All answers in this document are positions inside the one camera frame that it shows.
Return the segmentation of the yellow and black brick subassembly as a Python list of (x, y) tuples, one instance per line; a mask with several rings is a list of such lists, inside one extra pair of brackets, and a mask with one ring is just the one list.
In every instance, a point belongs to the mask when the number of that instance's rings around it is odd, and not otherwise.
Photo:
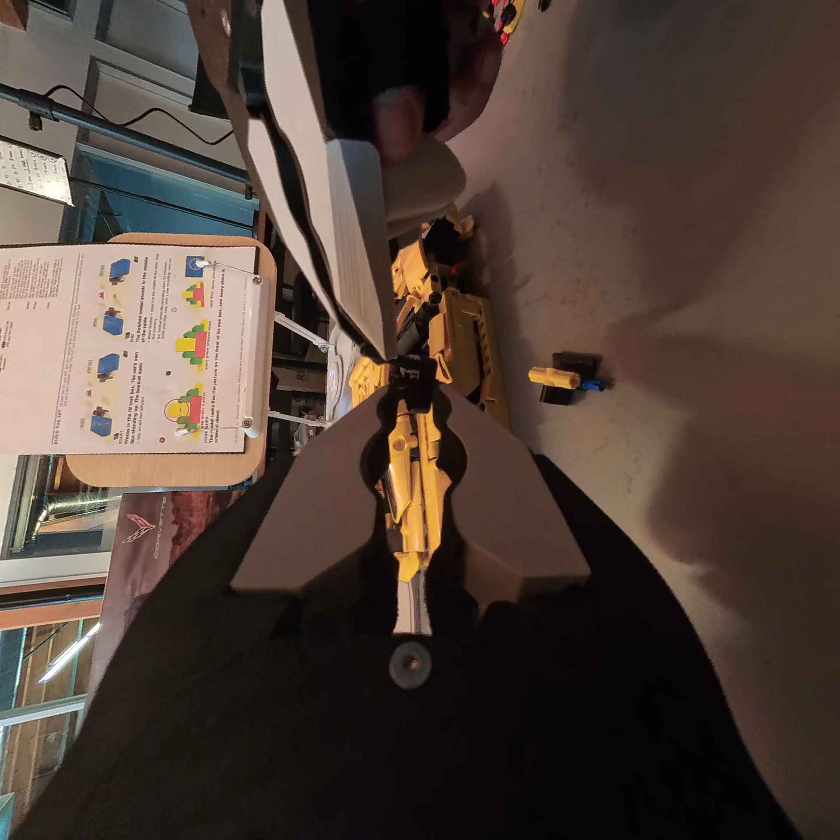
[(602, 357), (597, 354), (561, 351), (554, 353), (547, 367), (532, 367), (531, 383), (539, 385), (539, 401), (551, 406), (576, 406), (586, 395), (612, 390), (614, 379), (601, 372)]

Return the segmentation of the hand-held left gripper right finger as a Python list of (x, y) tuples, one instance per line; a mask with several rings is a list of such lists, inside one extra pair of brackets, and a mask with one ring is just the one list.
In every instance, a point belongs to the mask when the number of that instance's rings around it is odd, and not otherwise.
[(427, 568), (431, 632), (468, 632), (490, 606), (528, 606), (582, 585), (590, 565), (528, 447), (450, 385), (434, 389), (450, 478)]

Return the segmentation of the yellow toy brick car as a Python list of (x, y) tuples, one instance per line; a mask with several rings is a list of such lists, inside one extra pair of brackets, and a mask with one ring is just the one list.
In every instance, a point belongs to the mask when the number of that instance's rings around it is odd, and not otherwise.
[[(397, 338), (408, 354), (435, 362), (439, 382), (510, 429), (490, 301), (469, 292), (474, 233), (473, 218), (459, 217), (451, 206), (397, 252), (392, 262)], [(377, 489), (385, 499), (386, 536), (395, 539), (402, 583), (428, 567), (441, 542), (450, 485), (438, 466), (441, 437), (431, 412), (412, 414), (399, 403), (388, 437), (389, 464)]]

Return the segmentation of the black brick connector with pins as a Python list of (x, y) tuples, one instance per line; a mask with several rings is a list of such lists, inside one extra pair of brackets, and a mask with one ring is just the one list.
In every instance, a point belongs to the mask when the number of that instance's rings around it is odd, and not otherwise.
[(428, 355), (411, 353), (389, 365), (388, 391), (405, 403), (411, 414), (426, 414), (433, 407), (437, 364)]

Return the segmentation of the dark printed cardboard box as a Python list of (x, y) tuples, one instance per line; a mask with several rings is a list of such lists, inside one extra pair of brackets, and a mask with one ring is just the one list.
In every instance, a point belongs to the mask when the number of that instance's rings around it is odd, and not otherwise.
[(230, 490), (129, 494), (104, 592), (85, 728), (139, 723), (186, 704), (207, 675), (268, 634), (285, 605), (233, 580), (277, 495), (265, 477)]

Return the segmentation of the black metal pole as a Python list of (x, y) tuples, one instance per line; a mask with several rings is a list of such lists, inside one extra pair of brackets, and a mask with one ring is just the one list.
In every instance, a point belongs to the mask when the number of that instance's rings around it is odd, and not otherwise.
[(127, 140), (135, 134), (130, 128), (116, 125), (93, 114), (57, 103), (51, 97), (26, 89), (1, 84), (1, 99), (25, 110), (31, 125), (35, 124), (35, 118), (67, 123), (117, 140)]

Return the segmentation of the person's right hand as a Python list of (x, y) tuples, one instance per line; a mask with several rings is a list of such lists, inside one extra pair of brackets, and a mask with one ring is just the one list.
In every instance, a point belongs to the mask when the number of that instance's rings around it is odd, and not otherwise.
[[(451, 141), (480, 118), (496, 86), (502, 54), (494, 30), (465, 50), (450, 75), (448, 116), (430, 133), (437, 141)], [(424, 114), (424, 94), (415, 87), (393, 88), (373, 100), (374, 145), (383, 165), (398, 165), (413, 156), (426, 134)]]

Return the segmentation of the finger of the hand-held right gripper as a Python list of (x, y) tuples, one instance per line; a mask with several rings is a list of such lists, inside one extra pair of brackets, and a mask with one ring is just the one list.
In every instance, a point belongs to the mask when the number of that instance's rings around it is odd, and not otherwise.
[(262, 184), (300, 268), (331, 317), (369, 355), (396, 358), (380, 156), (334, 136), (306, 2), (262, 3), (267, 110)]
[(261, 198), (330, 318), (387, 361), (387, 235), (375, 147), (304, 132), (294, 147), (272, 118), (249, 118), (246, 152)]

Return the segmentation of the printed instruction sheet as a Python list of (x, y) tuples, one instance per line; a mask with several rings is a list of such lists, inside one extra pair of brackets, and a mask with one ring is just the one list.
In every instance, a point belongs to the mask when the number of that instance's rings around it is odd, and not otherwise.
[(2, 455), (240, 455), (258, 426), (256, 241), (2, 247)]

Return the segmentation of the teal glass panel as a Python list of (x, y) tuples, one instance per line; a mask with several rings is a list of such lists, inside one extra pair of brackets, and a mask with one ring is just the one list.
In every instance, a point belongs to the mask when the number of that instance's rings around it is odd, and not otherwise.
[(121, 234), (251, 236), (258, 202), (237, 191), (123, 159), (86, 144), (70, 170), (73, 206), (59, 241), (87, 244)]

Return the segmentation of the cluster of small coloured pins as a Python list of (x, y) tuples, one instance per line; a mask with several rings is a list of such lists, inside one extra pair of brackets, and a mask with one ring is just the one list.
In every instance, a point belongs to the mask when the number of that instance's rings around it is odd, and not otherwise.
[(525, 1), (489, 1), (485, 17), (493, 24), (503, 46), (515, 32), (525, 3)]

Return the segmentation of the black framed notice sheet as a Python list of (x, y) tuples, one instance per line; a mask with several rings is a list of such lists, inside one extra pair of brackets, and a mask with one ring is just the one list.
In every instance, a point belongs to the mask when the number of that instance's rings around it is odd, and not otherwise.
[(1, 137), (1, 187), (73, 207), (65, 158)]

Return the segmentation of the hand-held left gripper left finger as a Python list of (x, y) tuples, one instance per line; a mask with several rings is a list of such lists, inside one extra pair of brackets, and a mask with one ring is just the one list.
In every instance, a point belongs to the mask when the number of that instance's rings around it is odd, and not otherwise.
[(290, 597), (315, 623), (394, 630), (396, 557), (375, 487), (395, 419), (396, 396), (384, 388), (302, 450), (233, 577), (234, 592)]

